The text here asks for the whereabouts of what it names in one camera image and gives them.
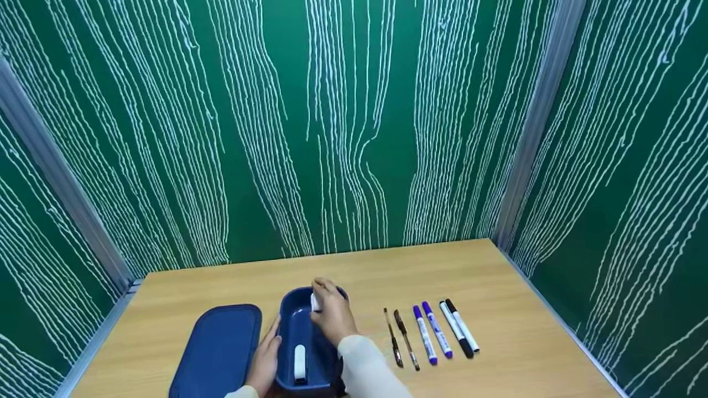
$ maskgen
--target pen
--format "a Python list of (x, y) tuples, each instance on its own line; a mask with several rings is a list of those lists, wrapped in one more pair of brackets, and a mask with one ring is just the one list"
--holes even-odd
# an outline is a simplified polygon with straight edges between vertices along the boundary
[(413, 306), (413, 314), (416, 316), (416, 322), (418, 322), (418, 329), (421, 331), (421, 337), (423, 338), (423, 345), (426, 347), (426, 353), (428, 354), (428, 360), (431, 365), (438, 364), (438, 356), (435, 354), (433, 349), (433, 342), (430, 341), (430, 334), (428, 334), (428, 328), (426, 328), (426, 322), (423, 320), (423, 315), (421, 314), (421, 309), (417, 305)]
[(467, 339), (467, 341), (469, 341), (469, 345), (472, 347), (472, 350), (474, 352), (478, 353), (479, 346), (477, 345), (477, 342), (474, 340), (474, 337), (472, 337), (472, 333), (469, 332), (467, 325), (464, 324), (464, 321), (462, 320), (462, 317), (459, 315), (457, 308), (455, 308), (455, 305), (452, 303), (452, 301), (450, 301), (450, 299), (445, 300), (445, 304), (447, 304), (447, 308), (450, 309), (452, 316), (455, 317), (455, 321), (457, 321), (457, 325), (459, 326), (459, 330), (462, 331), (462, 334), (464, 334), (464, 337)]
[(430, 308), (430, 305), (428, 304), (427, 301), (423, 302), (423, 311), (426, 312), (426, 316), (428, 317), (428, 321), (430, 322), (430, 327), (433, 328), (433, 333), (435, 333), (435, 337), (438, 338), (438, 343), (440, 343), (440, 347), (442, 348), (442, 351), (445, 353), (445, 357), (447, 359), (451, 359), (452, 358), (452, 348), (447, 343), (447, 339), (445, 338), (445, 335), (443, 334), (442, 329), (440, 329), (440, 325), (438, 324), (437, 319), (435, 319), (435, 315), (433, 314), (433, 310)]
[(399, 368), (403, 367), (403, 358), (401, 358), (401, 351), (398, 349), (398, 343), (396, 342), (396, 337), (394, 336), (394, 330), (391, 328), (391, 320), (389, 319), (389, 310), (384, 308), (384, 315), (386, 315), (386, 323), (389, 325), (389, 333), (391, 334), (391, 344), (394, 346), (394, 357), (396, 358), (396, 365)]
[(396, 323), (399, 325), (399, 329), (401, 329), (401, 334), (403, 334), (403, 340), (406, 342), (406, 347), (408, 347), (408, 352), (411, 354), (411, 360), (413, 361), (413, 366), (416, 367), (416, 371), (420, 372), (421, 367), (418, 365), (418, 360), (416, 359), (416, 354), (413, 353), (413, 349), (411, 348), (411, 342), (408, 340), (408, 333), (406, 333), (406, 326), (403, 325), (403, 319), (401, 319), (401, 315), (399, 314), (398, 310), (394, 310), (394, 318), (396, 320)]
[(457, 341), (459, 341), (459, 346), (462, 347), (464, 356), (474, 358), (474, 351), (472, 350), (472, 347), (469, 345), (469, 342), (467, 342), (467, 339), (464, 337), (464, 334), (462, 334), (462, 331), (459, 330), (457, 321), (455, 321), (455, 318), (452, 317), (452, 313), (450, 312), (450, 309), (447, 308), (445, 301), (440, 302), (440, 309), (442, 310), (442, 314), (445, 315), (447, 323), (450, 324), (450, 328), (455, 334)]

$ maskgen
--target eraser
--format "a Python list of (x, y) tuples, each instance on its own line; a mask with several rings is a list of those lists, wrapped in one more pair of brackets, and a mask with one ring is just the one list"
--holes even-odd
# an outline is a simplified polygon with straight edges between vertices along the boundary
[(295, 384), (307, 383), (307, 364), (305, 363), (305, 358), (305, 346), (300, 344), (295, 347), (295, 363), (292, 367), (295, 376)]
[(312, 307), (313, 312), (320, 312), (322, 310), (322, 306), (319, 304), (319, 301), (317, 301), (317, 296), (314, 293), (310, 295), (310, 307)]

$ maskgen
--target desk surface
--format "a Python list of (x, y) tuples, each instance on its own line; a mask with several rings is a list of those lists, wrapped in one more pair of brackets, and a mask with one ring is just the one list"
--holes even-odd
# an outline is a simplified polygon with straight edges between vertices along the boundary
[[(264, 328), (293, 288), (321, 275), (351, 298), (369, 336), (415, 397), (616, 397), (607, 380), (488, 239), (151, 273), (74, 397), (165, 397), (192, 327), (210, 308), (250, 302)], [(411, 306), (450, 298), (481, 347), (467, 360), (440, 309), (455, 357), (426, 361)], [(400, 309), (421, 363), (391, 355), (383, 307)], [(396, 337), (402, 338), (396, 330)]]

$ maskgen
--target blue marker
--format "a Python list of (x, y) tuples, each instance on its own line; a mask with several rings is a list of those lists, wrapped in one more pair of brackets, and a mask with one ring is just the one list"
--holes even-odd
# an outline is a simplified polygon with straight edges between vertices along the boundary
[(438, 338), (438, 343), (440, 343), (442, 351), (445, 352), (445, 357), (447, 359), (451, 359), (452, 348), (450, 348), (450, 345), (447, 343), (447, 339), (445, 338), (443, 331), (440, 330), (440, 325), (438, 324), (438, 321), (435, 320), (435, 315), (433, 315), (433, 311), (430, 309), (430, 305), (427, 301), (423, 302), (423, 311), (426, 312), (426, 316), (428, 317), (428, 321), (430, 322), (430, 327), (433, 328), (433, 331), (435, 332), (435, 337)]
[(421, 330), (421, 337), (423, 337), (423, 345), (426, 347), (426, 353), (428, 353), (428, 360), (431, 365), (438, 364), (438, 356), (433, 350), (433, 342), (430, 341), (430, 334), (428, 334), (428, 328), (426, 328), (426, 322), (423, 321), (423, 315), (421, 314), (421, 309), (417, 305), (413, 306), (413, 313), (416, 315), (416, 321), (418, 321), (418, 329)]

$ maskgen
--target white sleeve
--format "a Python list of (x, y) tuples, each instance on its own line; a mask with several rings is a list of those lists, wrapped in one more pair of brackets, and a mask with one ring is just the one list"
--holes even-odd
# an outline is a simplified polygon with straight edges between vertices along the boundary
[(412, 398), (370, 339), (345, 337), (337, 350), (344, 359), (342, 381), (352, 398)]
[(250, 385), (244, 385), (238, 390), (226, 394), (224, 398), (258, 398), (258, 393)]

